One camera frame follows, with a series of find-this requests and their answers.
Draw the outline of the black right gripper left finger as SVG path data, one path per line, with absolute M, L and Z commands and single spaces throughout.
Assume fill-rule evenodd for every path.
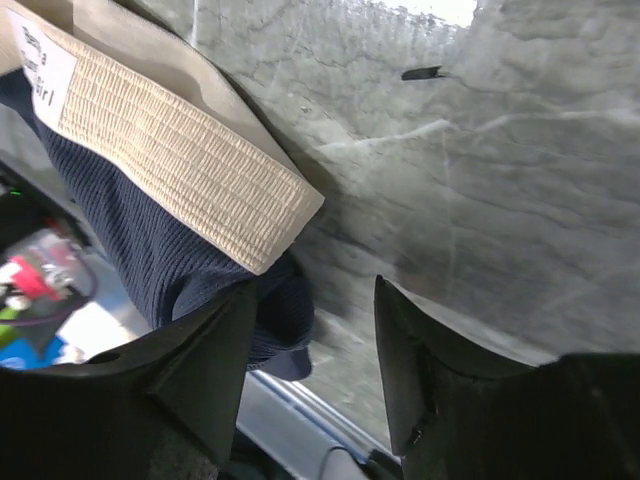
M 1 372 L 5 479 L 215 478 L 228 464 L 253 283 L 83 364 Z

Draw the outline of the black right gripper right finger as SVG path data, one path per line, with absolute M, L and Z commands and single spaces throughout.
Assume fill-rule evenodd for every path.
M 635 479 L 639 358 L 537 367 L 470 341 L 391 282 L 374 292 L 391 448 L 408 479 Z

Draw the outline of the navy underwear cream waistband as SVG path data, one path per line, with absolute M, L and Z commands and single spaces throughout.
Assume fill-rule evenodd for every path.
M 290 249 L 324 199 L 212 63 L 114 1 L 5 1 L 1 101 L 152 328 L 255 280 L 247 367 L 310 375 L 314 306 Z

